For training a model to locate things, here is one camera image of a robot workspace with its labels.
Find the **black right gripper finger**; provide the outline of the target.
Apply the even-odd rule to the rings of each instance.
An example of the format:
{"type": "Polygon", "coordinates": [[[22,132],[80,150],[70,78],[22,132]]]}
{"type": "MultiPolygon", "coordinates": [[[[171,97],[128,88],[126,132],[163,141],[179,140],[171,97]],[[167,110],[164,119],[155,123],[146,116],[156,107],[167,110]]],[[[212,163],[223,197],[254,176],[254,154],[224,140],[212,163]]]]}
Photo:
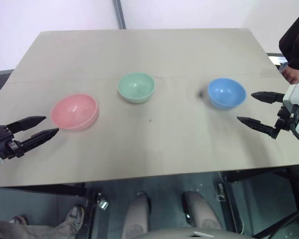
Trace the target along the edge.
{"type": "Polygon", "coordinates": [[[264,103],[282,103],[285,95],[276,92],[255,92],[251,96],[264,103]]]}
{"type": "Polygon", "coordinates": [[[277,138],[280,129],[274,128],[265,124],[262,124],[259,120],[248,118],[248,117],[237,117],[237,119],[246,125],[247,127],[259,131],[261,133],[267,134],[271,138],[277,138]]]}

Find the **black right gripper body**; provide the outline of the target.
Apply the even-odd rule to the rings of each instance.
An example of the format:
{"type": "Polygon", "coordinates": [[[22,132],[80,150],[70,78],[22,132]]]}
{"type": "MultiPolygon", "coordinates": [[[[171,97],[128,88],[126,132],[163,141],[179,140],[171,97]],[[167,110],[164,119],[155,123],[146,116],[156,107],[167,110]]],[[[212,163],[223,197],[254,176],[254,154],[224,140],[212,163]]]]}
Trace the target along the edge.
{"type": "Polygon", "coordinates": [[[279,130],[290,131],[291,123],[295,123],[295,125],[297,125],[299,121],[299,106],[293,105],[289,110],[285,104],[282,104],[277,116],[278,120],[276,121],[275,128],[279,130]]]}

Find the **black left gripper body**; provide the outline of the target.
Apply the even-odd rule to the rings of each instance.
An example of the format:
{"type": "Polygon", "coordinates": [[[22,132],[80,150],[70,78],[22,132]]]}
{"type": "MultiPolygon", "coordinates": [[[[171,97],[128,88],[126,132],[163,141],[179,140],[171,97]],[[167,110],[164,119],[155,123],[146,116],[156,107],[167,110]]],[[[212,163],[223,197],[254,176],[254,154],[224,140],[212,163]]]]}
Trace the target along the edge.
{"type": "Polygon", "coordinates": [[[13,139],[13,133],[5,125],[0,125],[0,160],[24,156],[20,142],[13,139]]]}

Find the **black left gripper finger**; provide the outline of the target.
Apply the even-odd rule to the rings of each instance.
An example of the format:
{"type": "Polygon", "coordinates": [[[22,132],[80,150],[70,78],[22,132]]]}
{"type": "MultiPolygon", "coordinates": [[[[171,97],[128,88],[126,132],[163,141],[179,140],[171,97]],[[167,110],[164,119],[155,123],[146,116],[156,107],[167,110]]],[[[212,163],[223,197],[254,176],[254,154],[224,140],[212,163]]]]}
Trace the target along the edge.
{"type": "Polygon", "coordinates": [[[52,139],[59,131],[59,128],[43,130],[29,139],[20,143],[21,150],[26,153],[52,139]]]}
{"type": "Polygon", "coordinates": [[[30,128],[37,126],[45,119],[45,116],[30,116],[15,121],[13,123],[7,124],[6,127],[9,129],[11,133],[18,133],[20,131],[26,131],[30,128]]]}

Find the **bystander bare hand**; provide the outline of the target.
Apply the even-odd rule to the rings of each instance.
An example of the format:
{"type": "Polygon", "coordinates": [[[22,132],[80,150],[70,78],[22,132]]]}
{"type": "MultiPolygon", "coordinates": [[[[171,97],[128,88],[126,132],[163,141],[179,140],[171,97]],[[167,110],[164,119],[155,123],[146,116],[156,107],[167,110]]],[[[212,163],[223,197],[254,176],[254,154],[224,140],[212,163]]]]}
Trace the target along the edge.
{"type": "Polygon", "coordinates": [[[283,70],[282,75],[290,84],[299,83],[299,70],[297,69],[287,66],[283,70]]]}

